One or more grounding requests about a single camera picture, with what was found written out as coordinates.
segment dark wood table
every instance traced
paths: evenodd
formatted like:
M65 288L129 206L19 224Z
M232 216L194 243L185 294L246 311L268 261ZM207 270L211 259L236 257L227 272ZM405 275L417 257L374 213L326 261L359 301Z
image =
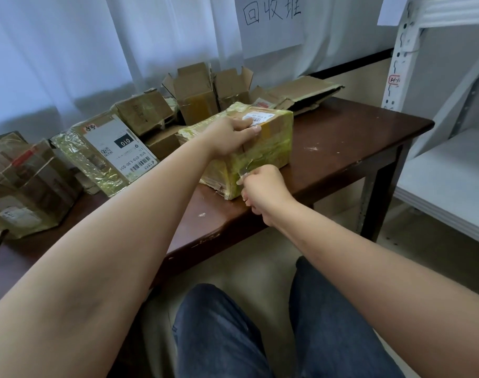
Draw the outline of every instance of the dark wood table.
M375 183L361 235L376 240L414 138L431 120L330 98L294 120L293 152L281 169L298 201L314 202L367 176ZM63 234L106 201L83 195L57 227L0 246L0 299ZM226 201L198 185L153 285L264 229L241 199Z

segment jeans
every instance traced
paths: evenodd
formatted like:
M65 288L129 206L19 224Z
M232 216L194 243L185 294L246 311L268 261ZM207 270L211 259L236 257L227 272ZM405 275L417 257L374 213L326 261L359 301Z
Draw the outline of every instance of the jeans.
M375 332L304 257L289 299L296 377L404 377ZM261 333L238 305L210 284L187 293L176 314L177 376L274 377Z

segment hand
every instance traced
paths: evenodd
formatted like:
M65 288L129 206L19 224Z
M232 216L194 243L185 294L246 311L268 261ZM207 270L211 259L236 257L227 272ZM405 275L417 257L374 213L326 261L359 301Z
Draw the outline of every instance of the hand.
M261 132L260 126L250 127L251 119L219 118L212 122L201 135L205 146L211 150L213 158L219 158L237 150L243 143Z
M262 219L270 227L273 225L277 209L295 203L295 199L287 190L283 176L272 164L256 168L238 183L244 185L241 195L245 204L252 207L254 214L262 215Z

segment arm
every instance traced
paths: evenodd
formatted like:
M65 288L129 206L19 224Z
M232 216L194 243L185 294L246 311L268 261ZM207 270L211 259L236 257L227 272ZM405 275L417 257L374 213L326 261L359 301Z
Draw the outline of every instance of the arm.
M252 211L286 235L421 376L479 376L479 295L296 202L274 166L243 182Z
M35 263L0 301L0 376L108 373L205 167L253 138L251 123L217 120Z

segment floor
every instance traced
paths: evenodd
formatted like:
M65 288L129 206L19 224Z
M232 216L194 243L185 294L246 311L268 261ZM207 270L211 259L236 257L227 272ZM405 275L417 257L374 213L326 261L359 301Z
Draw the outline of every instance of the floor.
M357 208L333 220L353 229ZM378 243L432 268L479 293L479 243L394 200ZM171 324L185 293L201 282L229 294L262 332L268 361L279 378L294 367L293 335L287 303L299 252L277 230L268 228L168 281L148 299L143 331L157 378L173 377L175 349ZM385 344L407 378L418 377Z

